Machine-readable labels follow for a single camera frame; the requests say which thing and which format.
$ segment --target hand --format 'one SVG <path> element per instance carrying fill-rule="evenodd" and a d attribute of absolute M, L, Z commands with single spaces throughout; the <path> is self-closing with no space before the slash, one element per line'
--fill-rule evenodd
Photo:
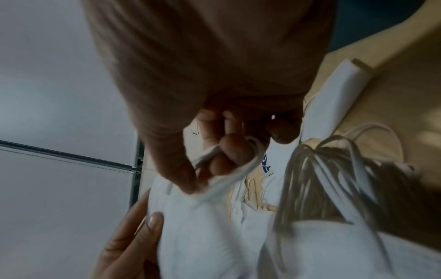
<path fill-rule="evenodd" d="M 136 233 L 147 212 L 148 196 L 143 195 L 124 217 L 98 258 L 92 279 L 160 278 L 156 248 L 164 223 L 162 214 L 153 213 Z"/>
<path fill-rule="evenodd" d="M 254 156 L 242 135 L 293 141 L 330 40 L 332 0 L 83 0 L 96 46 L 158 172 L 197 189 L 182 130 L 196 118 L 227 174 Z"/>

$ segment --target pile of ear loops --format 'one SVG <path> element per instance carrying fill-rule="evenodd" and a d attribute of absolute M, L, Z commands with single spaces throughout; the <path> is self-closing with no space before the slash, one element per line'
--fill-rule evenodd
<path fill-rule="evenodd" d="M 283 228 L 295 221 L 351 222 L 360 214 L 374 231 L 441 249 L 441 208 L 420 184 L 420 173 L 404 163 L 361 156 L 353 140 L 371 128 L 390 131 L 404 160 L 397 135 L 379 123 L 331 136 L 316 149 L 299 145 L 285 171 L 276 232 L 286 233 Z M 346 148 L 330 147 L 335 143 Z"/>

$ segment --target skin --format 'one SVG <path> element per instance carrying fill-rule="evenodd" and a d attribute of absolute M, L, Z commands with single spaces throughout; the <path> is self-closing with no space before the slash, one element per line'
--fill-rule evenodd
<path fill-rule="evenodd" d="M 149 193 L 124 217 L 98 258 L 91 279 L 160 278 L 156 250 L 164 223 L 162 214 L 153 213 L 136 231 L 147 212 Z"/>
<path fill-rule="evenodd" d="M 249 162 L 254 154 L 245 135 L 266 145 L 270 137 L 289 143 L 298 136 L 335 1 L 82 2 L 98 52 L 158 172 L 184 192 Z M 182 134 L 194 119 L 204 147 L 223 150 L 199 178 Z"/>

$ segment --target dark blue fabric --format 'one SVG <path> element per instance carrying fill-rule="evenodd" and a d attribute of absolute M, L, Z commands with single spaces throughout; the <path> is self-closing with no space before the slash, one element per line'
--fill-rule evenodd
<path fill-rule="evenodd" d="M 410 17 L 423 0 L 338 0 L 329 51 L 366 38 Z"/>

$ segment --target gray panel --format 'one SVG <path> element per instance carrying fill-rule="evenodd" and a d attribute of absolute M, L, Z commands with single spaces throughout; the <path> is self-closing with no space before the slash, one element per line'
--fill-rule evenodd
<path fill-rule="evenodd" d="M 0 278 L 89 278 L 133 175 L 0 148 Z"/>
<path fill-rule="evenodd" d="M 0 140 L 135 166 L 136 131 L 78 0 L 0 1 Z"/>

